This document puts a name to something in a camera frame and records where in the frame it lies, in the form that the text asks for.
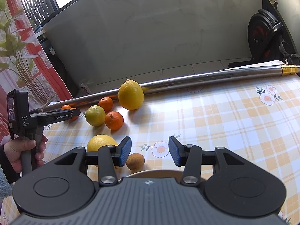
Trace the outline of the left hand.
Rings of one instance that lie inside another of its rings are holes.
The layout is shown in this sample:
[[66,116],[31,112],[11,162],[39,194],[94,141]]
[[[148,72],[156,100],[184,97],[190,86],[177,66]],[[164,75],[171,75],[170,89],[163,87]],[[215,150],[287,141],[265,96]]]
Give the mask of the left hand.
[[[46,149],[46,142],[48,141],[47,137],[42,135],[42,141],[39,145],[39,151],[35,155],[36,163],[38,167],[44,165],[44,151]],[[12,165],[14,171],[16,173],[22,172],[22,165],[20,156],[21,153],[27,150],[31,150],[36,147],[35,140],[25,140],[16,138],[14,140],[10,140],[6,144],[4,144],[4,152],[6,157],[8,158],[10,164]]]

